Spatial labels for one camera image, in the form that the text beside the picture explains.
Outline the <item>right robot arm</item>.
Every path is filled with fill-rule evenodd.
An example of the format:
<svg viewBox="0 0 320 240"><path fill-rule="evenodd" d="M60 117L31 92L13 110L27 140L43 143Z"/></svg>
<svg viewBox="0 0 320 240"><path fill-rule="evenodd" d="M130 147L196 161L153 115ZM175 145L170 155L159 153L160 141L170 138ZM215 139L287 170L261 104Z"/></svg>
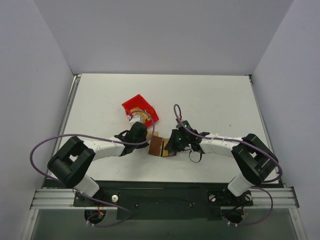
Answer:
<svg viewBox="0 0 320 240"><path fill-rule="evenodd" d="M245 137L222 137L209 132L197 132L184 120L172 130L168 143L164 146L170 152L191 152L216 154L233 158L239 169L223 192L224 201L236 204L242 194L251 187L260 186L279 161L270 149L253 133Z"/></svg>

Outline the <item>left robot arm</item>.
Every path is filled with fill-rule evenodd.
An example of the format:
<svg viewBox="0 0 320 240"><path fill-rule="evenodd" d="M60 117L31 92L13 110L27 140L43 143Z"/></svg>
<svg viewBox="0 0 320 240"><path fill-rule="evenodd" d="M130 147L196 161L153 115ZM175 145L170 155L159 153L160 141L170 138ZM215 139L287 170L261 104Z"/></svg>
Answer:
<svg viewBox="0 0 320 240"><path fill-rule="evenodd" d="M83 141L72 136L49 160L47 167L65 187L82 192L90 205L97 206L103 200L103 193L98 183L86 174L91 163L108 157L123 157L135 149L147 147L147 134L147 126L136 122L110 141Z"/></svg>

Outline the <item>brown leather card holder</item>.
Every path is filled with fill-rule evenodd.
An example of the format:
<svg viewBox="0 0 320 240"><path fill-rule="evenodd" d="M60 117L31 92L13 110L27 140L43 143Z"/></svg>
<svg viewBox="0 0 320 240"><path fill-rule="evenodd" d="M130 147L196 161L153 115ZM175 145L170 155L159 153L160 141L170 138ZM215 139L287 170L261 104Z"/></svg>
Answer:
<svg viewBox="0 0 320 240"><path fill-rule="evenodd" d="M154 135L152 136L150 143L149 143L149 150L148 150L149 155L161 157L160 151L161 151L162 139L165 139L165 138L162 138L159 136L154 136Z"/></svg>

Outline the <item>gold card magnetic stripe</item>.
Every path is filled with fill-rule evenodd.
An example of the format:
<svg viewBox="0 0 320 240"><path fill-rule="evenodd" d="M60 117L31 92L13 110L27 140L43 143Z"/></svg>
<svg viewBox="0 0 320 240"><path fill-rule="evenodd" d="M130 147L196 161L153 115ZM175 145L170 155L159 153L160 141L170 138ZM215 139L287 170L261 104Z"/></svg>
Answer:
<svg viewBox="0 0 320 240"><path fill-rule="evenodd" d="M161 147L160 147L160 156L161 157L171 157L174 155L174 152L173 151L170 151L170 150L166 150L165 147L166 145L168 144L168 139L166 138L163 138L162 141L161 141Z"/></svg>

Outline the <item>gold card with chip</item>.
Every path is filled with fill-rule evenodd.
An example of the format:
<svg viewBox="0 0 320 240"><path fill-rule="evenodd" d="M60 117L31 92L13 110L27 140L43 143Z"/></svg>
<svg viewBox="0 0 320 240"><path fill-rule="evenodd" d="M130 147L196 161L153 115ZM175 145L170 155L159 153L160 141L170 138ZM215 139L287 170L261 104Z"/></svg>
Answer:
<svg viewBox="0 0 320 240"><path fill-rule="evenodd" d="M151 138L152 136L159 136L159 132L157 130L155 130L154 132L152 132L151 130L147 132L147 135L146 135L146 139L149 139Z"/></svg>

